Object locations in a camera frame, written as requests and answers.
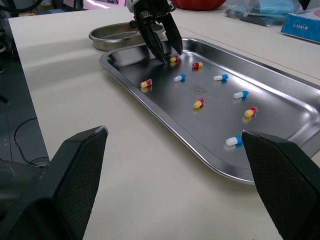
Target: metal tray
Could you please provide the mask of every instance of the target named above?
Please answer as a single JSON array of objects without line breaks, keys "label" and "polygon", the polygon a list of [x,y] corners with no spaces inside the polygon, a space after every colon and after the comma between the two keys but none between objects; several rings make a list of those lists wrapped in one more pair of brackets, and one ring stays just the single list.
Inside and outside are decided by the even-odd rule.
[{"label": "metal tray", "polygon": [[[168,58],[177,55],[167,41],[163,46]],[[203,67],[192,69],[200,61]],[[244,147],[225,145],[243,129],[292,141],[310,157],[320,150],[320,88],[301,78],[194,38],[183,38],[176,66],[162,65],[144,44],[105,53],[100,62],[207,166],[230,179],[254,184]],[[185,81],[174,82],[181,73]],[[222,74],[227,81],[213,81]],[[152,87],[141,89],[150,78]],[[244,90],[246,99],[233,98]],[[204,105],[194,110],[200,97]],[[252,106],[256,116],[243,119]]]}]

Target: blue box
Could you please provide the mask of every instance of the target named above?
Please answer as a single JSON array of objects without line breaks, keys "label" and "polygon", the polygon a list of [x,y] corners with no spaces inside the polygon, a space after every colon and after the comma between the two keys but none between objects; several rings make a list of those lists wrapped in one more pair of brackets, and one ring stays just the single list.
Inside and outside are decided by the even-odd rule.
[{"label": "blue box", "polygon": [[283,34],[320,43],[320,7],[289,13],[281,29]]}]

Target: embossed logo on tray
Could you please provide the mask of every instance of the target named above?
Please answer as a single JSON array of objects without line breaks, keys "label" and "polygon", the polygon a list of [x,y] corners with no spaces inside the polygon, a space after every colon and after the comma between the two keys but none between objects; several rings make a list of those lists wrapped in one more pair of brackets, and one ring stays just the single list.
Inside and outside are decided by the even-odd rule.
[{"label": "embossed logo on tray", "polygon": [[202,86],[194,86],[192,88],[190,88],[190,92],[196,95],[199,94],[204,94],[207,92],[207,90],[205,90]]}]

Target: plastic bag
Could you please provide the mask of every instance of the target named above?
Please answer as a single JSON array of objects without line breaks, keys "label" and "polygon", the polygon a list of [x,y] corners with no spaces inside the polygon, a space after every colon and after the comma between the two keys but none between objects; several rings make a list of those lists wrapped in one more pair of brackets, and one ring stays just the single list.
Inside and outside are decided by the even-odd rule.
[{"label": "plastic bag", "polygon": [[302,9],[298,0],[242,0],[225,11],[227,17],[261,26],[282,25],[288,13]]},{"label": "plastic bag", "polygon": [[301,11],[298,0],[245,0],[244,16],[283,17]]}]

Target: pill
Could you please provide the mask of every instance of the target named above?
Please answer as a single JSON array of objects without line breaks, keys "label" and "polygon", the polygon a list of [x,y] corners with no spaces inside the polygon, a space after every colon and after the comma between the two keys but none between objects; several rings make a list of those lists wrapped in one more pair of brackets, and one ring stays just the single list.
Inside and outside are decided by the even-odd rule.
[{"label": "pill", "polygon": [[140,86],[142,88],[146,88],[146,87],[151,86],[151,85],[152,85],[152,79],[151,78],[148,79],[147,81],[144,81],[144,82],[140,83]]},{"label": "pill", "polygon": [[179,76],[176,76],[173,80],[175,82],[179,82],[179,81],[181,81],[182,79],[185,79],[185,78],[186,78],[186,75],[184,73],[182,73]]},{"label": "pill", "polygon": [[228,146],[242,144],[241,136],[238,135],[238,136],[230,137],[225,141],[225,144],[227,144]]},{"label": "pill", "polygon": [[248,91],[240,91],[240,92],[237,92],[237,93],[233,94],[233,97],[235,99],[240,99],[240,98],[246,97],[248,95],[249,95]]},{"label": "pill", "polygon": [[193,68],[202,68],[203,65],[204,64],[202,62],[197,62],[197,63],[192,64],[192,67]]},{"label": "pill", "polygon": [[200,97],[193,106],[195,109],[198,109],[204,104],[204,102],[205,100],[202,97]]},{"label": "pill", "polygon": [[170,58],[170,62],[171,63],[173,63],[173,62],[177,62],[177,61],[179,61],[179,57],[178,56],[174,56],[174,57],[172,57],[172,58]]},{"label": "pill", "polygon": [[256,113],[258,112],[258,108],[253,106],[251,107],[250,109],[248,109],[247,111],[244,112],[244,115],[247,117],[247,118],[250,118],[252,117],[253,115],[255,115]]},{"label": "pill", "polygon": [[227,80],[227,79],[228,79],[228,75],[227,74],[223,74],[223,75],[219,75],[219,76],[214,76],[213,77],[214,81]]}]

